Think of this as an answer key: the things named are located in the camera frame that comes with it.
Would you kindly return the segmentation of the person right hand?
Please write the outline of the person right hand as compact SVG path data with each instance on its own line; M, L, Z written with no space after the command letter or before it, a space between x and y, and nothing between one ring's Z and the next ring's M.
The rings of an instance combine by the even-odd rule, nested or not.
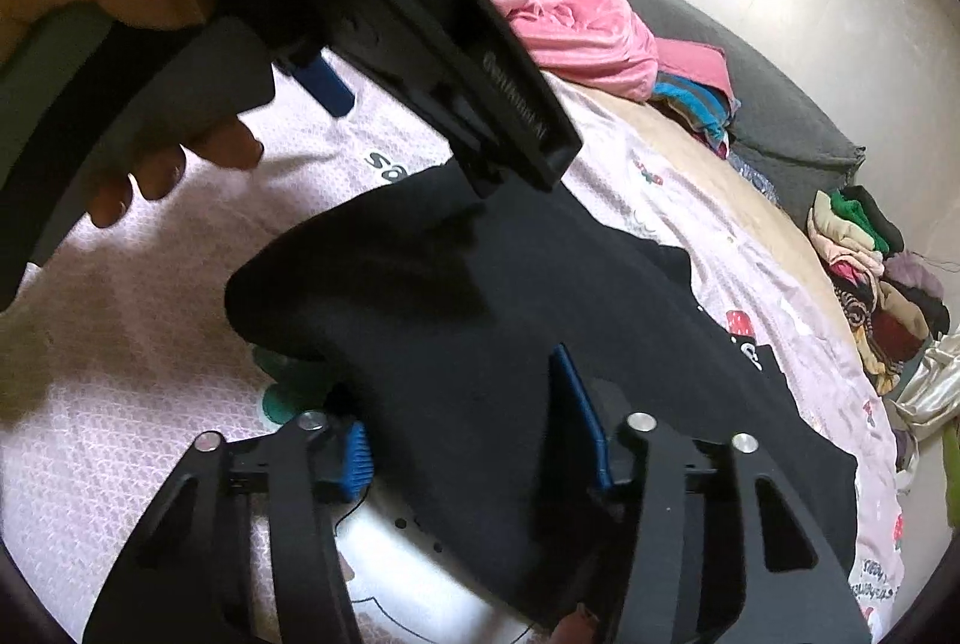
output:
M563 616L548 638L548 644L592 644L599 629L599 620L584 603Z

